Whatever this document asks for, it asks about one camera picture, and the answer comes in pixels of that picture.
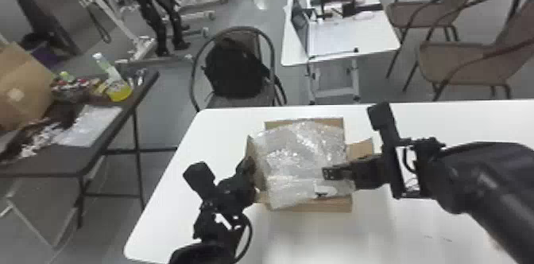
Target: black backpack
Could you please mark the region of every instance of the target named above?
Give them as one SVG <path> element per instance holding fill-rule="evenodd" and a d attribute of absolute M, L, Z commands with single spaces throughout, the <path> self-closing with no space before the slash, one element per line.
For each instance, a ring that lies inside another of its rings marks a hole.
<path fill-rule="evenodd" d="M 207 54 L 204 74 L 215 95 L 238 99 L 255 97 L 270 78 L 270 70 L 261 60 L 244 44 L 228 37 L 218 41 Z M 274 76 L 274 83 L 286 104 L 287 98 L 278 76 Z"/>

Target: black robotic arm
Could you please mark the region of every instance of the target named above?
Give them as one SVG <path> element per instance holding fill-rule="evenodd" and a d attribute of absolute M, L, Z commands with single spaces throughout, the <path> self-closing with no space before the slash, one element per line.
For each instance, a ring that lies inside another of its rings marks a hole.
<path fill-rule="evenodd" d="M 435 138 L 400 138 L 387 103 L 368 113 L 382 137 L 382 154 L 323 168 L 325 179 L 354 180 L 357 189 L 389 183 L 396 199 L 434 199 L 447 212 L 473 217 L 518 263 L 534 263 L 534 151 L 509 142 L 445 149 Z M 404 186 L 398 147 L 404 147 L 403 164 L 416 175 L 417 190 Z M 413 167 L 406 149 L 415 152 Z"/>

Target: wheel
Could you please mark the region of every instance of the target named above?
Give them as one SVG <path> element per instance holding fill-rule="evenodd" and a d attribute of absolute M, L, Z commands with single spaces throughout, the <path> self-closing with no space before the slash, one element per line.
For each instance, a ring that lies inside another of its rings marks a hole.
<path fill-rule="evenodd" d="M 210 36 L 210 30 L 207 27 L 202 28 L 202 37 L 204 39 L 207 39 Z"/>

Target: black metal chair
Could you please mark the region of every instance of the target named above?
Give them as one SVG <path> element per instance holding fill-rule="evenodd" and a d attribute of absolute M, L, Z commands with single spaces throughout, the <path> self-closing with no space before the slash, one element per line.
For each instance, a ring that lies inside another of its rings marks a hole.
<path fill-rule="evenodd" d="M 445 37 L 448 41 L 451 40 L 448 29 L 452 31 L 455 41 L 459 41 L 458 30 L 454 26 L 454 21 L 459 16 L 459 13 L 454 13 L 447 17 L 442 17 L 457 7 L 463 6 L 468 0 L 430 0 L 424 2 L 400 2 L 395 0 L 386 8 L 386 13 L 391 24 L 401 31 L 400 44 L 401 47 L 393 55 L 391 64 L 389 65 L 386 78 L 389 78 L 397 57 L 402 49 L 402 44 L 408 35 L 410 29 L 415 28 L 430 28 L 435 20 L 439 17 L 442 19 L 437 26 L 443 28 Z"/>
<path fill-rule="evenodd" d="M 209 52 L 217 41 L 222 40 L 225 37 L 229 37 L 234 41 L 238 41 L 244 44 L 250 51 L 259 59 L 262 60 L 261 54 L 261 38 L 265 40 L 265 43 L 269 49 L 269 64 L 270 77 L 269 81 L 264 82 L 264 87 L 260 94 L 253 98 L 249 99 L 228 99 L 226 97 L 220 97 L 213 94 L 211 91 L 211 85 L 209 84 L 207 78 L 203 74 L 197 74 L 199 71 L 198 68 L 201 67 L 201 64 L 205 60 L 204 54 Z M 204 96 L 209 97 L 208 100 L 205 100 L 206 105 L 203 108 L 225 108 L 225 107 L 270 107 L 274 106 L 276 103 L 282 105 L 281 99 L 278 95 L 278 91 L 275 87 L 274 80 L 276 76 L 276 57 L 274 52 L 274 46 L 270 38 L 263 33 L 261 30 L 256 29 L 251 26 L 235 26 L 229 29 L 225 29 L 212 38 L 210 38 L 204 45 L 200 48 L 199 52 L 196 54 L 193 61 L 193 69 L 191 73 L 191 80 L 189 84 L 189 97 L 196 111 L 200 111 L 201 107 L 195 97 L 195 86 L 200 84 L 200 90 L 204 90 Z"/>

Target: yellow liquid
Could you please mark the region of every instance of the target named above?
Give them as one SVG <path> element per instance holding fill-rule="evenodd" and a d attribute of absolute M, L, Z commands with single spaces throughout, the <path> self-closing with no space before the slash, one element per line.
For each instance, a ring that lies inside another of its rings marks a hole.
<path fill-rule="evenodd" d="M 132 94 L 132 88 L 124 80 L 115 80 L 107 88 L 107 95 L 110 96 L 111 101 L 120 102 Z"/>

